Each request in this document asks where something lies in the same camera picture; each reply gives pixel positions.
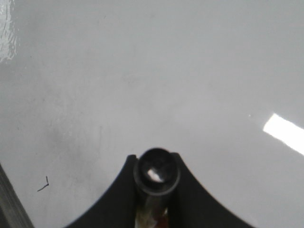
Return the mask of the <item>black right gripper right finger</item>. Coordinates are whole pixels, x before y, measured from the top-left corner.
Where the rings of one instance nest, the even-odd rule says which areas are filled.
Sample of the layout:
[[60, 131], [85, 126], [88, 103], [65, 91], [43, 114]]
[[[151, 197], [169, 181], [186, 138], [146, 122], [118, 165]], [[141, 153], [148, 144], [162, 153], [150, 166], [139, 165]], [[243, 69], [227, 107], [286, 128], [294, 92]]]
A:
[[180, 181], [168, 207], [170, 228], [251, 228], [252, 225], [218, 202], [195, 178], [181, 156], [173, 152]]

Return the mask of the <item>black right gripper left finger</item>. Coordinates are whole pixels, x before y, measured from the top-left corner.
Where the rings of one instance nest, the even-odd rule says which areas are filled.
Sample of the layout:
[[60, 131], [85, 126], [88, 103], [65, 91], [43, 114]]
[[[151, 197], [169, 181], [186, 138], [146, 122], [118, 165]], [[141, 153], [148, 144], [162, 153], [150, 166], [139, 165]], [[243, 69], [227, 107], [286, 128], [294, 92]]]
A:
[[106, 192], [68, 228], [133, 228], [136, 215], [136, 188], [133, 168], [137, 158], [127, 156], [125, 163]]

